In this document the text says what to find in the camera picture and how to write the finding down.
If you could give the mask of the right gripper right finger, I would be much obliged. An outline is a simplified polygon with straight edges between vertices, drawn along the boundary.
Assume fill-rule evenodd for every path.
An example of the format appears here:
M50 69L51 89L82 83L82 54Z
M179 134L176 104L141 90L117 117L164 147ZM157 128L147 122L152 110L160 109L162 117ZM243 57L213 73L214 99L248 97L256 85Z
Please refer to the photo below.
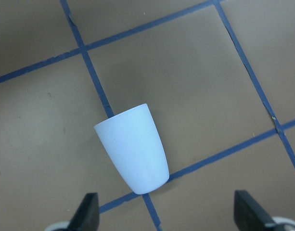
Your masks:
M234 192L234 222L240 231L274 231L275 221L246 191Z

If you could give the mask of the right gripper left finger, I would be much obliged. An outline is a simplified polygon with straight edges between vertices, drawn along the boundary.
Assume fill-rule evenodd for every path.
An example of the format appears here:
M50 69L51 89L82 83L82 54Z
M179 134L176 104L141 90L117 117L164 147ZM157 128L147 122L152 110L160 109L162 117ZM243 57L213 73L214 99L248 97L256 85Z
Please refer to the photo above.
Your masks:
M66 227L67 231L97 231L99 227L98 193L87 193Z

